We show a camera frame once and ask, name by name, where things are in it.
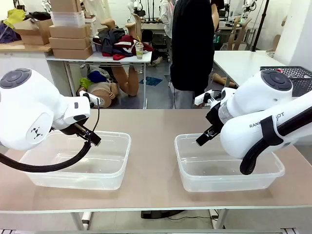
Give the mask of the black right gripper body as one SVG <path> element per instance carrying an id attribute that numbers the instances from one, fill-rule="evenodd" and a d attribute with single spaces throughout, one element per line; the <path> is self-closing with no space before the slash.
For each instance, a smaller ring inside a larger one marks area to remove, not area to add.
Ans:
<path id="1" fill-rule="evenodd" d="M 215 105 L 210 109 L 210 111 L 206 115 L 206 119 L 210 122 L 211 126 L 208 128 L 208 133 L 220 133 L 223 123 L 219 117 L 219 108 L 220 105 Z"/>

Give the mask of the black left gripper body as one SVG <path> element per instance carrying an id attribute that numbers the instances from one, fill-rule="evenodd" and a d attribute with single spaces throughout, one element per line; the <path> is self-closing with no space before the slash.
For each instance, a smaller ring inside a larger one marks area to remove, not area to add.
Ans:
<path id="1" fill-rule="evenodd" d="M 65 135 L 77 135 L 79 137 L 85 137 L 85 128 L 83 125 L 83 122 L 76 122 L 60 131 Z"/>

